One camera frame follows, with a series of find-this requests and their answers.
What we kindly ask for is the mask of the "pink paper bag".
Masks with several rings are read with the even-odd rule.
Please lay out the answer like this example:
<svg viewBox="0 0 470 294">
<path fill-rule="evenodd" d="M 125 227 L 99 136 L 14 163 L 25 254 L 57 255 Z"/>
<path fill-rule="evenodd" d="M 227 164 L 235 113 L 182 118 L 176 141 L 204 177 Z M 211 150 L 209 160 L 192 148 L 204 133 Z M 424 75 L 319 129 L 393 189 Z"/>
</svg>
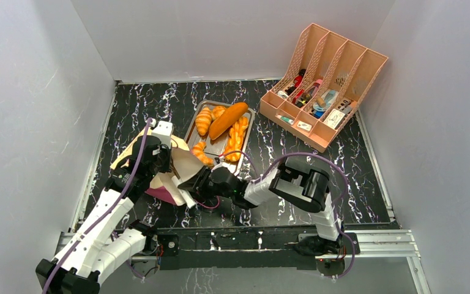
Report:
<svg viewBox="0 0 470 294">
<path fill-rule="evenodd" d="M 168 178 L 175 175 L 183 183 L 196 175 L 204 167 L 204 164 L 192 154 L 184 139 L 175 135 L 172 136 L 172 159 L 173 171 L 157 174 L 145 193 L 164 202 L 176 205 L 165 187 Z"/>
</svg>

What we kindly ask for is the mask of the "orange fake croissant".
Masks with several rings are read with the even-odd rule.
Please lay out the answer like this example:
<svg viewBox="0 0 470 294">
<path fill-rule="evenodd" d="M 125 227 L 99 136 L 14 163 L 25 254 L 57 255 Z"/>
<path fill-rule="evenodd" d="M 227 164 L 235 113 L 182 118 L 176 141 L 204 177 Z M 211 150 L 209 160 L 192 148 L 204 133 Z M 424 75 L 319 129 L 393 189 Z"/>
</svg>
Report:
<svg viewBox="0 0 470 294">
<path fill-rule="evenodd" d="M 212 124 L 212 112 L 209 107 L 204 107 L 195 118 L 195 126 L 200 136 L 205 136 Z"/>
</svg>

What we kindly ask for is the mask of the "small curved fake croissant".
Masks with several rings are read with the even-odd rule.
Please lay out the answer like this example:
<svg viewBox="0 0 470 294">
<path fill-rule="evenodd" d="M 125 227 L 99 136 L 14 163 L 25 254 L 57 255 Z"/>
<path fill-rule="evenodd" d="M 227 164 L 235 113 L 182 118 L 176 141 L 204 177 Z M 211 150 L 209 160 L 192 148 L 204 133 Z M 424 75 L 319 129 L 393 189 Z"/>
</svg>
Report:
<svg viewBox="0 0 470 294">
<path fill-rule="evenodd" d="M 192 154 L 199 159 L 204 165 L 207 165 L 209 167 L 214 166 L 214 160 L 211 159 L 210 157 L 207 157 L 206 153 L 204 152 L 204 149 L 206 147 L 206 142 L 205 141 L 200 141 L 196 145 L 192 147 Z"/>
</svg>

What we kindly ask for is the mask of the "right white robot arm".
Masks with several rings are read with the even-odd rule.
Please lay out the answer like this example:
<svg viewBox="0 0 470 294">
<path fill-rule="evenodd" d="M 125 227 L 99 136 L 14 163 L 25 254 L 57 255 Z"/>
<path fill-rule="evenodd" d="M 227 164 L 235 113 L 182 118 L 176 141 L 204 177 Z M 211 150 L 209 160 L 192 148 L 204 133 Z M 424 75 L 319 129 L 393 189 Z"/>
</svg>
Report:
<svg viewBox="0 0 470 294">
<path fill-rule="evenodd" d="M 226 167 L 203 167 L 198 173 L 181 182 L 177 188 L 186 191 L 199 202 L 216 197 L 228 198 L 242 209 L 280 197 L 308 212 L 316 234 L 299 238 L 294 250 L 300 255 L 338 254 L 345 244 L 340 233 L 342 226 L 335 217 L 329 189 L 329 174 L 292 157 L 280 159 L 260 179 L 243 180 Z"/>
</svg>

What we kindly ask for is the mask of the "long orange fake baguette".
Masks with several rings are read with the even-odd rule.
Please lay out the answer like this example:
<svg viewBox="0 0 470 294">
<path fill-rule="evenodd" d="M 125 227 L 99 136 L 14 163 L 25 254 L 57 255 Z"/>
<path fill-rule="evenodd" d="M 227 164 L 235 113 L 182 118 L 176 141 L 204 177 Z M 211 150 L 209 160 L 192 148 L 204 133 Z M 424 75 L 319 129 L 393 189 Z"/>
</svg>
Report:
<svg viewBox="0 0 470 294">
<path fill-rule="evenodd" d="M 209 138 L 216 140 L 222 133 L 229 129 L 248 110 L 245 102 L 238 102 L 228 107 L 222 115 L 216 118 L 210 126 Z"/>
</svg>

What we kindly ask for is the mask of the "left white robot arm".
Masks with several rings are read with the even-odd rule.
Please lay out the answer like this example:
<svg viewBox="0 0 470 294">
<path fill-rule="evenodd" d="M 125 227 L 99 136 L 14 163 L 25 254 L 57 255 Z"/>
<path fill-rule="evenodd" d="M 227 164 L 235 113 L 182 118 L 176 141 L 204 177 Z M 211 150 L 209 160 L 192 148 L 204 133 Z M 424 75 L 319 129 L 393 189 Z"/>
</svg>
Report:
<svg viewBox="0 0 470 294">
<path fill-rule="evenodd" d="M 115 228 L 149 189 L 152 180 L 171 170 L 170 135 L 140 135 L 111 168 L 91 214 L 72 239 L 35 269 L 43 293 L 98 293 L 103 282 L 136 254 L 161 249 L 150 226 L 133 222 L 120 235 Z"/>
</svg>

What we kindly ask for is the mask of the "round orange fake bun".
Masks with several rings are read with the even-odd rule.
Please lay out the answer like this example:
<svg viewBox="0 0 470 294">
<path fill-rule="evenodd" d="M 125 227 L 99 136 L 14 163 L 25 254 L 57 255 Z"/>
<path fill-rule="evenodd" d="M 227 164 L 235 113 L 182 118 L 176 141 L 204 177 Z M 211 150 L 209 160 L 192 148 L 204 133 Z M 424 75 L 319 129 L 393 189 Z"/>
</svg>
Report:
<svg viewBox="0 0 470 294">
<path fill-rule="evenodd" d="M 221 115 L 224 114 L 225 111 L 226 111 L 226 107 L 224 107 L 222 105 L 218 105 L 218 106 L 214 107 L 211 110 L 212 120 L 215 121 L 216 119 L 221 117 Z"/>
</svg>

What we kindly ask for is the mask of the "long fake twisted bread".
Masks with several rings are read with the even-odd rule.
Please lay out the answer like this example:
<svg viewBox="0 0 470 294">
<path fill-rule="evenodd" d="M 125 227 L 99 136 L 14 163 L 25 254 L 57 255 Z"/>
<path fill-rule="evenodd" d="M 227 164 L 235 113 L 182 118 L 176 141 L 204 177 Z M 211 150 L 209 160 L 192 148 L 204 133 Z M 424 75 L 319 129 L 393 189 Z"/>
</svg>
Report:
<svg viewBox="0 0 470 294">
<path fill-rule="evenodd" d="M 244 143 L 246 130 L 248 129 L 248 118 L 242 116 L 239 118 L 228 131 L 228 141 L 226 142 L 225 160 L 228 162 L 237 162 L 241 158 L 240 151 Z"/>
</svg>

